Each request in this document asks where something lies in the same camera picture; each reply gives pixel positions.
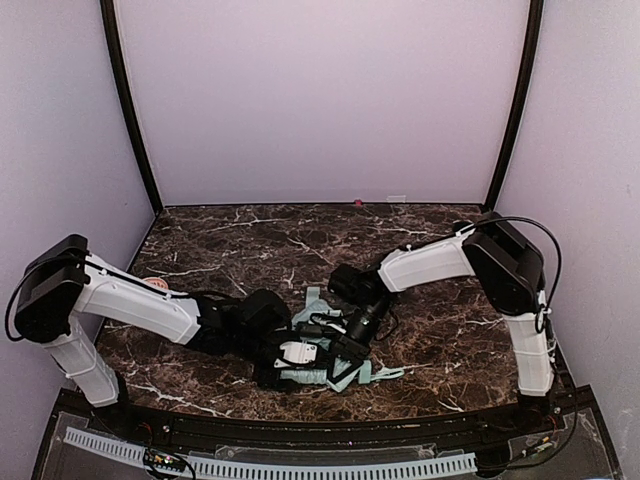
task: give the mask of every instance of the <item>white object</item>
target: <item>white object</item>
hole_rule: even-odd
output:
[[[200,328],[200,311],[195,300],[172,298],[172,294],[177,292],[161,288],[158,291],[166,294],[158,295],[115,276],[106,275],[106,270],[109,270],[134,281],[141,281],[96,255],[89,255],[87,260],[104,266],[105,271],[86,266],[85,273],[91,281],[82,289],[73,307],[75,311],[113,318],[157,333],[181,345],[191,340]]]
[[[60,335],[42,346],[66,377],[76,382],[91,405],[105,407],[116,403],[119,390],[115,372],[98,355],[75,315],[69,317],[69,325],[69,335]]]
[[[283,351],[282,358],[288,362],[299,365],[313,362],[318,354],[318,347],[316,345],[305,342],[284,342],[280,345],[280,350]],[[282,360],[276,360],[273,366],[275,368],[283,368],[289,367],[290,365]]]
[[[402,292],[423,283],[472,275],[475,272],[462,251],[462,242],[474,232],[446,238],[417,250],[396,250],[381,263],[378,274],[391,292]]]
[[[177,292],[166,290],[158,295],[149,290],[107,275],[106,271],[140,281],[109,265],[100,257],[87,256],[87,260],[103,266],[104,270],[85,266],[89,283],[84,286],[76,304],[75,313],[92,313],[112,318],[129,325],[162,335],[168,340],[186,344],[200,326],[200,311],[193,299],[172,298]],[[70,335],[60,335],[43,345],[64,371],[76,382],[85,397],[95,407],[105,407],[118,401],[118,381],[115,372],[107,366],[95,346],[84,333],[76,315],[69,317]]]
[[[134,445],[121,440],[105,437],[97,433],[67,427],[64,443],[95,453],[101,457],[145,468],[142,463],[145,447]],[[185,458],[196,472],[196,476],[203,480],[228,479],[285,479],[298,480],[319,479],[361,479],[361,480],[427,480],[452,477],[465,473],[474,473],[478,469],[475,464],[475,454],[465,453],[443,458],[415,460],[412,462],[397,462],[369,465],[338,465],[338,466],[307,466],[307,465],[270,465],[265,463],[252,464],[216,460],[210,457],[190,454]],[[174,469],[157,467],[158,470],[179,474]],[[187,469],[180,477],[191,478]]]
[[[406,195],[389,195],[387,197],[387,203],[406,203],[407,196]]]
[[[518,364],[518,388],[523,395],[544,397],[553,383],[549,362],[547,336],[536,333],[536,314],[525,313],[517,317],[504,315],[509,326],[513,352]]]

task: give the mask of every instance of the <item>black cable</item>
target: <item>black cable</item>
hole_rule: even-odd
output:
[[[314,360],[313,362],[309,362],[309,363],[296,363],[296,362],[292,362],[290,360],[287,360],[284,357],[278,357],[277,360],[280,360],[285,365],[288,365],[289,367],[294,367],[294,368],[298,368],[298,367],[311,368],[311,367],[315,367],[316,364],[318,363],[317,360]]]
[[[448,233],[446,235],[443,235],[442,237],[438,237],[438,238],[434,238],[432,240],[425,240],[424,242],[420,242],[420,243],[412,243],[410,244],[411,246],[411,250],[415,251],[415,250],[419,250],[423,247],[426,247],[427,245],[431,245],[432,243],[438,243],[441,242],[442,240],[446,240],[447,238],[453,238],[456,236],[456,232],[452,232],[452,233]],[[386,252],[384,257],[387,257],[390,253],[393,253],[396,250],[402,250],[402,251],[407,251],[409,245],[407,245],[406,243],[403,243],[402,245],[394,248],[393,250],[390,250],[389,252]]]
[[[78,264],[78,265],[87,265],[89,267],[95,268],[96,270],[102,272],[106,272],[107,275],[118,278],[120,280],[123,280],[125,282],[131,283],[133,285],[136,285],[138,287],[144,288],[145,290],[148,290],[150,292],[153,292],[157,295],[161,295],[161,296],[166,296],[166,295],[170,295],[172,298],[198,298],[198,297],[209,297],[209,296],[213,296],[213,297],[220,297],[223,298],[226,301],[231,301],[231,300],[235,300],[231,295],[227,295],[226,293],[222,293],[222,292],[218,292],[216,290],[200,290],[200,291],[195,291],[195,292],[189,292],[189,293],[175,293],[175,292],[170,292],[168,290],[163,290],[163,289],[159,289],[154,287],[153,285],[143,281],[143,280],[137,280],[135,278],[131,278],[127,275],[123,275],[121,273],[118,272],[114,272],[113,270],[109,270],[108,268],[98,265],[94,262],[91,262],[85,258],[81,258],[81,257],[76,257],[75,255],[59,255],[56,257],[51,257],[51,258],[45,258],[43,260],[41,260],[40,262],[36,263],[33,267],[31,267],[27,272],[25,272],[25,274],[23,275],[23,277],[20,279],[20,281],[18,282],[18,285],[14,288],[13,292],[11,293],[11,296],[9,297],[9,301],[7,302],[7,309],[5,310],[5,315],[4,315],[4,332],[7,336],[7,338],[12,341],[12,342],[20,342],[21,340],[24,340],[24,337],[22,335],[19,336],[13,336],[13,334],[11,333],[11,309],[13,308],[13,304],[16,301],[16,298],[18,297],[18,294],[20,293],[20,290],[22,289],[22,287],[24,286],[24,284],[27,282],[27,280],[29,280],[33,274],[35,274],[38,270],[40,270],[43,266],[51,264],[51,263],[57,263],[57,262],[67,262],[69,264]]]
[[[149,468],[149,470],[151,470],[151,472],[153,473],[149,473],[147,472],[147,467]],[[169,477],[167,477],[166,474],[159,472],[156,467],[153,466],[152,463],[148,464],[148,465],[144,465],[143,470],[145,472],[147,472],[147,475],[151,478],[155,478],[156,480],[173,480],[174,478],[176,478],[176,475],[171,475],[171,479]]]
[[[107,432],[108,432],[108,433],[110,433],[111,435],[113,435],[114,437],[117,437],[117,438],[118,438],[118,439],[120,439],[121,441],[126,442],[126,443],[130,443],[130,444],[132,444],[132,445],[139,445],[139,444],[138,444],[138,442],[131,442],[131,441],[129,441],[129,440],[127,440],[127,439],[125,439],[125,438],[121,437],[121,436],[120,436],[120,435],[118,435],[117,433],[115,433],[115,432],[114,432],[110,427],[108,427],[108,426],[107,426],[107,424],[106,424],[106,423],[104,423],[104,420],[102,420],[102,418],[100,418],[98,415],[96,415],[95,411],[91,411],[91,416],[92,416],[93,418],[95,418],[96,420],[98,420],[98,422],[100,423],[100,425],[102,425],[102,426],[104,427],[104,429],[105,429],[105,430],[107,430]],[[148,430],[148,431],[149,431],[149,433],[151,434],[151,441],[153,442],[153,438],[154,438],[154,435],[153,435],[153,429],[150,429],[150,430]],[[192,476],[192,480],[198,480],[198,475],[196,474],[195,469],[194,469],[194,468],[193,468],[193,466],[189,463],[189,461],[188,461],[186,458],[184,458],[182,455],[179,455],[179,454],[177,454],[177,453],[167,452],[167,451],[165,451],[165,450],[162,450],[161,448],[158,448],[158,447],[152,447],[152,446],[150,446],[150,445],[144,445],[144,444],[143,444],[143,445],[140,445],[140,446],[143,446],[145,449],[147,449],[147,450],[149,450],[149,451],[151,451],[151,450],[155,450],[155,451],[157,451],[157,452],[160,452],[160,453],[161,453],[161,454],[163,454],[163,455],[169,455],[169,456],[171,456],[171,457],[176,457],[178,460],[180,460],[182,463],[184,463],[185,467],[187,467],[187,468],[189,469],[189,472],[191,473],[191,476]],[[154,471],[155,473],[158,473],[158,474],[164,475],[164,476],[165,476],[165,478],[166,478],[166,475],[167,475],[167,474],[165,474],[164,472],[157,472],[157,471],[154,469],[154,467],[153,467],[152,465],[149,465],[149,467],[151,467],[151,470],[152,470],[152,471]]]
[[[520,454],[519,456],[512,458],[508,462],[498,464],[498,465],[477,464],[478,469],[485,470],[485,471],[500,470],[500,469],[524,470],[527,468],[539,467],[540,465],[544,465],[545,463],[547,463],[552,458],[557,457],[560,454],[560,452],[562,452],[565,448],[567,448],[567,445],[569,445],[569,443],[571,442],[571,439],[573,438],[578,425],[578,410],[579,410],[578,391],[575,384],[573,384],[572,387],[573,387],[573,425],[571,426],[571,431],[569,432],[569,436],[567,437],[567,439],[559,447],[557,447],[548,457],[545,457],[543,460],[536,463],[529,463],[527,465],[512,465],[515,462],[528,458],[528,457],[523,457],[522,454]]]
[[[153,434],[153,428],[147,422],[142,422],[142,423],[138,424],[138,427],[136,428],[136,430],[138,428],[140,428],[140,427],[144,428],[147,432],[149,432],[149,445],[148,446],[149,447],[152,446],[153,442],[155,440],[155,435]]]
[[[382,337],[374,337],[374,340],[376,342],[385,341],[387,338],[389,338],[391,336],[391,334],[393,332],[395,332],[398,329],[398,326],[400,326],[400,319],[398,318],[398,316],[395,314],[395,312],[393,310],[389,310],[389,316],[391,316],[391,318],[393,318],[394,325],[391,328],[391,330],[389,330],[387,333],[385,333]]]
[[[7,302],[7,309],[5,310],[5,314],[4,314],[4,332],[7,335],[7,338],[9,340],[11,340],[12,342],[19,342],[21,340],[24,340],[24,337],[22,335],[14,337],[11,333],[11,309],[13,308],[13,304],[15,303],[16,298],[20,293],[20,290],[22,289],[24,284],[27,282],[27,280],[29,280],[31,276],[34,273],[36,273],[38,270],[40,270],[43,266],[48,265],[50,263],[68,262],[71,264],[71,263],[77,263],[79,261],[80,259],[78,259],[77,257],[74,257],[73,255],[68,255],[68,256],[61,255],[57,257],[45,258],[44,260],[41,260],[40,262],[36,263],[33,267],[31,267],[28,271],[25,272],[24,276],[18,282],[18,285],[16,286],[16,288],[13,289],[13,292],[9,297],[9,301]]]
[[[158,453],[161,453],[162,455],[168,455],[168,456],[170,456],[170,457],[175,457],[175,458],[177,458],[178,460],[180,460],[180,463],[184,464],[184,466],[189,470],[189,472],[191,473],[192,480],[197,480],[197,479],[198,479],[198,475],[196,474],[195,469],[194,469],[194,468],[193,468],[193,466],[192,466],[192,465],[187,461],[187,459],[186,459],[186,458],[184,458],[182,455],[178,455],[177,453],[167,452],[167,451],[162,450],[162,449],[157,448],[157,447],[147,447],[147,450],[148,450],[149,452],[158,452]],[[168,478],[168,477],[167,477],[167,475],[170,475],[170,476],[172,476],[172,477],[176,477],[176,476],[177,476],[177,477],[179,477],[179,476],[181,476],[181,475],[176,475],[176,476],[174,476],[174,475],[172,475],[172,474],[168,474],[168,473],[165,473],[165,472],[161,472],[161,471],[157,470],[153,464],[150,464],[150,465],[148,465],[148,466],[151,468],[151,471],[152,471],[153,473],[155,473],[156,475],[163,475],[163,477],[164,477],[164,478]]]
[[[546,298],[547,303],[546,305],[541,305],[540,306],[541,310],[540,312],[538,312],[538,316],[540,315],[543,316],[543,321],[541,323],[538,323],[538,318],[536,317],[536,322],[535,322],[536,333],[542,333],[545,329],[546,322],[548,321],[546,316],[543,313],[543,310],[551,306],[551,302],[553,301],[553,297],[555,296],[556,290],[558,288],[558,282],[560,281],[560,274],[562,273],[562,249],[560,248],[560,243],[558,242],[558,239],[555,237],[555,235],[551,232],[551,230],[549,230],[540,222],[533,220],[531,218],[526,218],[526,217],[499,217],[499,218],[489,218],[487,220],[480,220],[479,222],[463,227],[460,230],[460,233],[473,228],[483,227],[485,225],[491,225],[494,223],[502,223],[502,222],[521,222],[521,223],[528,223],[530,225],[533,225],[534,227],[539,228],[545,234],[547,234],[547,236],[551,239],[551,241],[553,242],[553,246],[556,249],[556,257],[557,257],[556,275],[553,280],[553,284],[551,285],[549,296]]]

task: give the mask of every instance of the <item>red wire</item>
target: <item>red wire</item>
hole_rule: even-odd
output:
[[[551,434],[551,438],[553,438],[556,433],[558,433],[558,422],[556,422],[556,419],[553,418],[552,415],[549,415],[549,419],[551,420],[551,423],[553,423],[553,433]]]
[[[149,425],[147,422],[142,422],[139,424],[139,426],[144,427],[144,429],[149,432],[149,435],[151,436],[151,438],[149,439],[149,444],[151,444],[151,440],[153,439],[153,429],[151,428],[151,425]]]

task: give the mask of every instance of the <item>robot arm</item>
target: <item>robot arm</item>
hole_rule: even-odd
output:
[[[290,312],[275,293],[258,290],[243,300],[214,300],[164,290],[109,265],[88,251],[86,238],[71,235],[27,267],[15,326],[24,338],[42,344],[95,407],[117,403],[124,384],[80,326],[81,313],[256,364],[273,365],[280,356],[287,360],[295,350],[280,350],[290,329],[276,330],[290,325]]]
[[[499,216],[494,213],[491,218]],[[368,344],[396,294],[460,276],[476,276],[491,305],[503,315],[518,365],[520,394],[545,397],[553,383],[553,359],[549,356],[553,349],[547,332],[537,328],[546,314],[543,258],[506,222],[477,228],[459,226],[443,240],[397,249],[364,272],[339,266],[331,276],[329,290],[357,310],[347,333],[334,342],[334,350],[356,363],[366,358]]]

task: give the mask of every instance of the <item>curved black edge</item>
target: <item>curved black edge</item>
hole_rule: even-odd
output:
[[[513,154],[513,147],[516,143],[524,105],[527,100],[529,83],[531,83],[533,62],[536,57],[538,36],[540,34],[540,25],[542,24],[543,5],[544,0],[531,0],[529,4],[529,19],[527,21],[527,32],[524,37],[524,47],[522,49],[522,60],[520,61],[516,90],[513,95],[511,112],[509,113],[509,120],[507,121],[507,128],[504,132],[496,168],[493,172],[487,198],[484,201],[483,209],[485,210],[493,210],[496,207],[504,179],[507,175],[507,169],[509,168],[509,161]]]
[[[118,23],[116,20],[116,12],[113,0],[100,0],[102,10],[102,23],[104,24],[104,33],[107,39],[107,48],[109,49],[109,57],[111,59],[111,68],[113,70],[113,78],[118,89],[118,97],[120,97],[120,108],[127,125],[129,139],[133,147],[133,153],[136,157],[138,169],[147,191],[149,202],[153,211],[160,213],[163,209],[162,199],[158,186],[153,178],[149,157],[142,141],[142,133],[138,124],[138,117],[133,106],[133,97],[129,88],[129,80],[125,68],[124,57],[122,55],[122,46],[120,45],[120,35],[118,34]]]
[[[575,402],[572,393],[568,390],[559,392],[556,405],[564,411],[570,411]],[[589,385],[579,387],[577,394],[580,409],[597,405]],[[362,450],[430,443],[435,443],[440,451],[459,448],[482,451],[522,435],[481,428],[489,419],[509,417],[517,409],[516,404],[398,420],[318,423],[227,419],[138,405],[130,405],[130,409],[130,417],[136,421],[134,427],[142,421],[153,427],[154,445],[171,447],[180,452],[197,450],[213,453],[221,445],[278,450]],[[90,428],[112,433],[110,426],[95,419],[92,410],[82,393],[61,389],[54,414],[65,411],[84,416],[90,419]],[[545,422],[535,432],[551,429],[553,424]]]
[[[49,415],[49,419],[47,420],[47,426],[44,429],[44,433],[42,435],[42,441],[40,442],[40,446],[38,447],[38,453],[36,455],[36,463],[33,465],[33,470],[31,471],[31,480],[41,480],[42,475],[44,473],[45,462],[47,459],[47,454],[49,453],[49,444],[53,439],[53,433],[55,432],[56,425],[58,424],[58,413],[59,411],[63,411],[64,409],[59,409],[56,404],[53,407],[53,411],[51,415]]]

